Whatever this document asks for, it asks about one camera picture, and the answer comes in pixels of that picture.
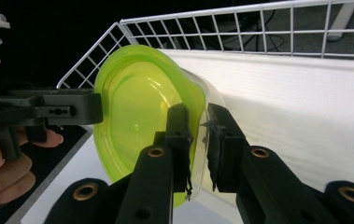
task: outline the wire grid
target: wire grid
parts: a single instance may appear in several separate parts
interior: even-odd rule
[[[354,60],[354,8],[345,27],[333,27],[347,4],[354,6],[354,0],[284,1],[121,20],[62,77],[57,88],[93,88],[106,58],[131,44]],[[330,38],[338,34],[341,38]]]

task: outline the green plastic lid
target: green plastic lid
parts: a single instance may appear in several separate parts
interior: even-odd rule
[[[205,94],[161,51],[129,45],[113,52],[101,66],[94,91],[101,93],[104,120],[93,125],[100,161],[112,182],[130,174],[144,147],[164,132],[167,110],[183,103],[190,113],[191,168]],[[175,193],[174,207],[186,193]]]

